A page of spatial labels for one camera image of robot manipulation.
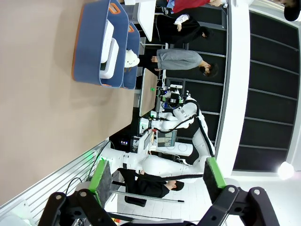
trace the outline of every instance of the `humanoid robot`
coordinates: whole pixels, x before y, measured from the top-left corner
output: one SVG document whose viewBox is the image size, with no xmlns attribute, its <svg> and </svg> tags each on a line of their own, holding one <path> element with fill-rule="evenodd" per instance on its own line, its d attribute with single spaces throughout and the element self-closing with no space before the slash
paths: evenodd
<svg viewBox="0 0 301 226">
<path fill-rule="evenodd" d="M 174 97 L 173 94 L 175 93 L 176 92 L 174 91 L 168 91 L 165 94 L 165 97 Z M 208 127 L 205 118 L 199 109 L 199 105 L 189 94 L 184 98 L 184 103 L 178 105 L 173 110 L 174 116 L 171 113 L 158 114 L 159 118 L 165 118 L 167 121 L 157 120 L 150 121 L 150 123 L 147 121 L 146 124 L 150 124 L 149 129 L 155 128 L 161 132 L 168 133 L 176 128 L 187 128 L 195 120 L 199 125 L 199 129 L 194 134 L 192 142 L 199 157 L 194 163 L 192 165 L 187 165 L 159 158 L 154 155 L 126 153 L 106 147 L 103 149 L 100 156 L 109 160 L 111 173 L 115 172 L 118 168 L 144 170 L 150 175 L 160 176 L 166 179 L 178 179 L 186 183 L 193 183 L 198 177 L 202 176 L 205 161 L 207 157 L 214 156 L 215 150 L 208 138 Z"/>
</svg>

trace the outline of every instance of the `person's hair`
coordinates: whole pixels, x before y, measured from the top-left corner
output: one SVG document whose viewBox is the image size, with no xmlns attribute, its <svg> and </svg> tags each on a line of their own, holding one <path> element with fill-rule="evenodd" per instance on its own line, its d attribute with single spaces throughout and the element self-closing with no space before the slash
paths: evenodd
<svg viewBox="0 0 301 226">
<path fill-rule="evenodd" d="M 205 74 L 205 68 L 204 67 L 199 67 L 199 70 L 201 71 L 201 73 L 207 77 L 214 77 L 217 75 L 218 73 L 218 65 L 217 64 L 210 64 L 210 68 L 209 68 L 209 73 Z"/>
<path fill-rule="evenodd" d="M 176 185 L 177 187 L 173 188 L 173 189 L 172 189 L 173 191 L 180 191 L 180 190 L 182 190 L 183 187 L 184 187 L 184 183 L 181 182 L 181 181 L 178 181 L 178 180 L 175 181 L 175 185 Z"/>
<path fill-rule="evenodd" d="M 199 30 L 199 35 L 203 35 L 203 33 L 205 34 L 205 39 L 210 39 L 211 37 L 213 37 L 214 32 L 212 29 L 208 28 L 208 27 L 201 27 Z"/>
</svg>

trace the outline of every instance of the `monitor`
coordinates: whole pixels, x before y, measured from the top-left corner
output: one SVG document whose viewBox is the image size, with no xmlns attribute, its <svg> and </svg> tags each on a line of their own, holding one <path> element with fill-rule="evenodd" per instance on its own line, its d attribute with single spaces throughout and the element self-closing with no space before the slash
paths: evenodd
<svg viewBox="0 0 301 226">
<path fill-rule="evenodd" d="M 157 131 L 157 147 L 173 147 L 175 144 L 176 137 L 176 130 L 170 133 L 161 133 Z"/>
</svg>

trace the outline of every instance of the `white box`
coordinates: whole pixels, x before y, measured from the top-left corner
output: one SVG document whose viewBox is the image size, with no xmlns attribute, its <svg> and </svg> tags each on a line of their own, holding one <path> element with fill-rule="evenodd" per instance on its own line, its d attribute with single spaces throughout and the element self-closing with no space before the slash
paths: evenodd
<svg viewBox="0 0 301 226">
<path fill-rule="evenodd" d="M 101 63 L 107 62 L 109 57 L 109 51 L 111 46 L 111 40 L 113 37 L 114 26 L 110 23 L 110 21 L 106 21 L 104 35 L 103 35 L 103 49 L 102 49 L 102 56 L 101 56 Z"/>
<path fill-rule="evenodd" d="M 104 70 L 102 70 L 101 68 L 99 70 L 99 77 L 101 79 L 110 79 L 113 76 L 115 71 L 115 64 L 117 61 L 118 50 L 119 45 L 117 41 L 114 38 L 112 38 L 109 56 L 107 62 L 105 63 L 105 68 Z"/>
</svg>

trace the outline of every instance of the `green gripper pad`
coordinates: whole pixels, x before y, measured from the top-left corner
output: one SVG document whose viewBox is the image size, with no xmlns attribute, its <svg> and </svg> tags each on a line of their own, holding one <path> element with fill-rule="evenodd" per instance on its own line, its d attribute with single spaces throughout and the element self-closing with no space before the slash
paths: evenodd
<svg viewBox="0 0 301 226">
<path fill-rule="evenodd" d="M 89 190 L 96 194 L 99 204 L 104 207 L 111 195 L 112 175 L 110 164 L 106 160 L 100 160 L 92 176 Z"/>
<path fill-rule="evenodd" d="M 211 202 L 214 203 L 219 194 L 226 187 L 226 182 L 222 177 L 222 173 L 214 157 L 206 159 L 203 180 L 206 184 Z"/>
</svg>

